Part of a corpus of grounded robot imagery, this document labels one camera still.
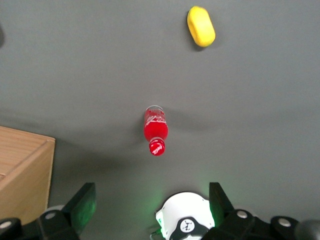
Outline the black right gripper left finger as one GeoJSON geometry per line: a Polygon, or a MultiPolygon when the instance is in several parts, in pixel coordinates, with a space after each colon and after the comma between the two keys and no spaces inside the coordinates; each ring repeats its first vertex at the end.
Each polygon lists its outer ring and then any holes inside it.
{"type": "Polygon", "coordinates": [[[40,239],[79,240],[96,208],[96,184],[87,182],[62,209],[53,208],[39,217],[40,239]]]}

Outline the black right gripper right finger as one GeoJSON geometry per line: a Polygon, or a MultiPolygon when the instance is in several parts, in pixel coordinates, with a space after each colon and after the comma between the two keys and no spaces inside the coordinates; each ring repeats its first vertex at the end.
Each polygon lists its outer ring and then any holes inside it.
{"type": "Polygon", "coordinates": [[[247,240],[255,226],[255,218],[244,209],[236,209],[218,182],[209,184],[209,207],[215,226],[209,230],[210,240],[247,240]]]}

